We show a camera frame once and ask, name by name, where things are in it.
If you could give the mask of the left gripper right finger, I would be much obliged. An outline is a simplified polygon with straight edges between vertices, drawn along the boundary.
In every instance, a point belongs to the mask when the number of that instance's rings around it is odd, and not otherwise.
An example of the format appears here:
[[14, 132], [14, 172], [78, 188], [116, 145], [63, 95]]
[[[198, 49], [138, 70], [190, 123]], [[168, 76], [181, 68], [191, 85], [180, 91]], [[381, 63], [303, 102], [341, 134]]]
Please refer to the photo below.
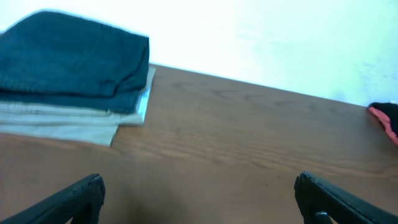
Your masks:
[[396, 224], [397, 216], [309, 173], [295, 180], [295, 199], [304, 224]]

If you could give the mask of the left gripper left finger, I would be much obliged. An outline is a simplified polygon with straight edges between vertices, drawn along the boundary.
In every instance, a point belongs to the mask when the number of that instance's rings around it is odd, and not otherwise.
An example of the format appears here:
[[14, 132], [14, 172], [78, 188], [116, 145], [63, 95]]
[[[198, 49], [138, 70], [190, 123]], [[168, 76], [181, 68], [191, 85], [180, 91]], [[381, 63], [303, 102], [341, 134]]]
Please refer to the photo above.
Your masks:
[[8, 224], [97, 224], [106, 188], [99, 174], [91, 174], [41, 202], [13, 215]]

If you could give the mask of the navy blue shorts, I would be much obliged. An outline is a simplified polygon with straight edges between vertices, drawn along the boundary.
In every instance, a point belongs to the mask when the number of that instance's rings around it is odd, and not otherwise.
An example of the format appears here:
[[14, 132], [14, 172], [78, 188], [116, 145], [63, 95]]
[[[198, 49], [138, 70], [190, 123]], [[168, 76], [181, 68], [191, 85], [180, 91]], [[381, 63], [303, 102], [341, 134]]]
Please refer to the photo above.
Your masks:
[[1, 99], [132, 113], [147, 83], [149, 39], [38, 11], [1, 35]]

